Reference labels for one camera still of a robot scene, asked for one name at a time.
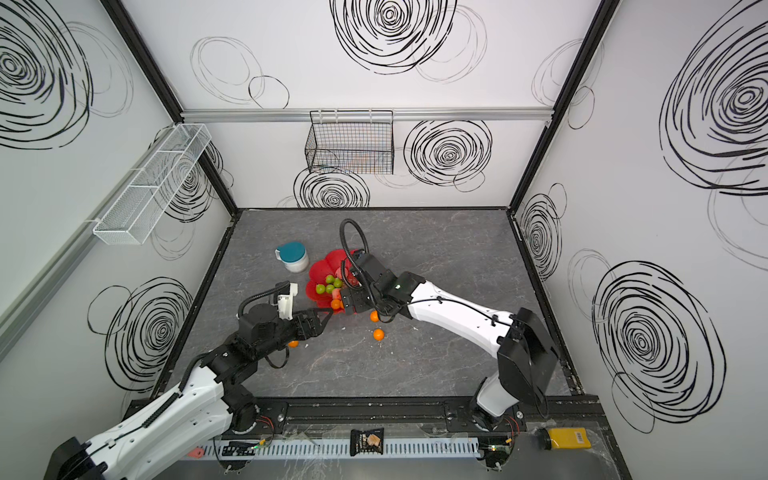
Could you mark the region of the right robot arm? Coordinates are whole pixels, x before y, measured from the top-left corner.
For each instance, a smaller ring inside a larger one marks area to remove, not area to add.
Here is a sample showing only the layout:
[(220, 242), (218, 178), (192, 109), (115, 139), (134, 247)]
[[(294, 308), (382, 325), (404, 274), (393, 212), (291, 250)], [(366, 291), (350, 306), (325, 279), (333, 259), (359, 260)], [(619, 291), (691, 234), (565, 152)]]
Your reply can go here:
[(345, 285), (343, 307), (355, 313), (376, 312), (380, 321), (402, 315), (447, 330), (481, 348), (497, 362), (485, 378), (470, 408), (488, 429), (508, 410), (522, 403), (547, 405), (546, 390), (560, 352), (545, 323), (533, 311), (512, 313), (484, 307), (453, 295), (412, 272), (391, 273), (377, 280)]

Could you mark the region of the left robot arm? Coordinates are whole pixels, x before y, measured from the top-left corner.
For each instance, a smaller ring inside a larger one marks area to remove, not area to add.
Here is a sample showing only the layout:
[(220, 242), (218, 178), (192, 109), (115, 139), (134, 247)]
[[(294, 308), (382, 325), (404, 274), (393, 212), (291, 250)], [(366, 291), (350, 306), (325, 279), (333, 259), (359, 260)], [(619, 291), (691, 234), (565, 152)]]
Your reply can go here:
[(285, 313), (269, 303), (239, 312), (237, 331), (197, 355), (168, 392), (88, 441), (72, 437), (59, 445), (45, 478), (152, 479), (238, 421), (259, 422), (244, 381), (269, 355), (321, 335), (332, 316), (330, 308)]

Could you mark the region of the pink plastic scoop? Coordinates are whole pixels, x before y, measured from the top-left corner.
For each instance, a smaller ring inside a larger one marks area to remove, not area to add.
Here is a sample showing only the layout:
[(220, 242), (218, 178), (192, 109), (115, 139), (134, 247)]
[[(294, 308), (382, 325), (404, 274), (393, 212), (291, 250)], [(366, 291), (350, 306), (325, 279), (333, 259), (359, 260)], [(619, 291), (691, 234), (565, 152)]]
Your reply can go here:
[(197, 447), (187, 454), (187, 457), (192, 459), (201, 459), (204, 456), (205, 456), (205, 449), (202, 447)]

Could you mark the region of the white mesh wall shelf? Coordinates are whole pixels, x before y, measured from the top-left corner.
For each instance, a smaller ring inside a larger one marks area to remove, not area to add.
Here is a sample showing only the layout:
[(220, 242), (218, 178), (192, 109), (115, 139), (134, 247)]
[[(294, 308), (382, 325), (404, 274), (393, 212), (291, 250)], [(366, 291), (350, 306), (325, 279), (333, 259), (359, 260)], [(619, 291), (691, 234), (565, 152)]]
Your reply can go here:
[(181, 223), (199, 220), (212, 201), (210, 182), (199, 166), (210, 142), (203, 124), (165, 129), (96, 221), (93, 234), (107, 245), (141, 245), (165, 217)]

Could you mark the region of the white mug with teal lid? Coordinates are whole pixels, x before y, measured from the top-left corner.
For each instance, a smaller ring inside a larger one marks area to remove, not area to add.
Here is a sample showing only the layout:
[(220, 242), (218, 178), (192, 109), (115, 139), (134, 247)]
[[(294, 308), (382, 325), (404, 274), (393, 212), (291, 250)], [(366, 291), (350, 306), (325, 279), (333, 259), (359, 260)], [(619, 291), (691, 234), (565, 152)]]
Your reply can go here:
[(306, 247), (298, 241), (285, 243), (275, 249), (275, 256), (286, 270), (291, 273), (301, 273), (309, 266), (309, 255)]

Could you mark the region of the red flower-shaped fruit bowl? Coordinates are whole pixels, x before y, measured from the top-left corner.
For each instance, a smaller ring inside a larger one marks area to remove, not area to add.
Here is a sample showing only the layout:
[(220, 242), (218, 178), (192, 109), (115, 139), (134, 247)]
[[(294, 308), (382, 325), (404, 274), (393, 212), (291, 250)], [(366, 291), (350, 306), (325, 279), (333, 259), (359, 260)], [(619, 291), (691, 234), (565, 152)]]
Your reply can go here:
[(346, 286), (360, 287), (350, 267), (351, 263), (342, 249), (333, 250), (313, 263), (305, 289), (308, 298), (319, 308), (332, 308), (335, 313), (344, 312), (340, 290)]

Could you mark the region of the black snack packet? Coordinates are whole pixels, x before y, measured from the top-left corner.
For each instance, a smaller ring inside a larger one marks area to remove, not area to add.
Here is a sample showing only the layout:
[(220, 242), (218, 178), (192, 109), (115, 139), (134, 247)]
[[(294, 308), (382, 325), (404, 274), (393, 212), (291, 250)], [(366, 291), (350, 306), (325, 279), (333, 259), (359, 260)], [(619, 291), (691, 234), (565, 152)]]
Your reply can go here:
[(385, 430), (383, 428), (350, 431), (349, 455), (351, 457), (367, 454), (383, 455), (384, 450)]

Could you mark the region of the yellow black-capped container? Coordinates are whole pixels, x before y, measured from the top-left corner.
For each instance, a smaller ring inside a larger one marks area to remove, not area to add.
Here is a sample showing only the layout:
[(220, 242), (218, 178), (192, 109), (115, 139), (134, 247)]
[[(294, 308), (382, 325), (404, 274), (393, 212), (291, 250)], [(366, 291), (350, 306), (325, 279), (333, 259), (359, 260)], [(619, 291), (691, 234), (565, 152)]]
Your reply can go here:
[(583, 427), (539, 428), (535, 431), (544, 450), (586, 450), (592, 444)]

